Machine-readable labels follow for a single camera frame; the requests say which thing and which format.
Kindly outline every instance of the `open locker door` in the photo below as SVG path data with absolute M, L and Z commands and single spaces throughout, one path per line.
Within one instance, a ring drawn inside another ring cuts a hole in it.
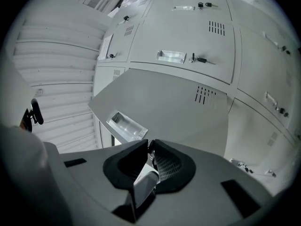
M 104 88 L 89 107 L 121 143 L 162 139 L 224 155 L 227 97 L 211 87 L 129 69 Z

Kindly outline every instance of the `black rectangular slot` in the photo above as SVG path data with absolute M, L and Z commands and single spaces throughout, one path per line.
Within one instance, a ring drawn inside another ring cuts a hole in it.
M 244 218 L 252 215 L 260 208 L 260 206 L 235 180 L 222 182 L 221 185 Z
M 79 158 L 79 159 L 75 159 L 75 160 L 71 160 L 71 161 L 64 161 L 65 166 L 68 167 L 73 167 L 82 163 L 87 162 L 85 159 L 83 158 Z

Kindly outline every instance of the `corrugated metal wall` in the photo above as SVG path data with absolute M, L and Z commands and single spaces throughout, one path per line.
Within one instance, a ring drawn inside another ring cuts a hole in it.
M 30 13 L 16 41 L 13 60 L 36 91 L 44 118 L 32 132 L 54 143 L 60 153 L 96 149 L 94 118 L 87 104 L 107 27 L 56 14 Z

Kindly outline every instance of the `black strip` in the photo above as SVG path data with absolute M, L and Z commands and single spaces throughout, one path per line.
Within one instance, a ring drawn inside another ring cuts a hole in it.
M 68 168 L 68 167 L 73 167 L 73 166 L 76 166 L 76 165 L 79 165 L 79 164 L 82 164 L 85 162 L 87 162 L 85 159 L 79 158 L 79 159 L 75 159 L 72 161 L 64 161 L 64 164 Z
M 235 180 L 222 182 L 221 185 L 244 218 L 252 215 L 260 208 Z

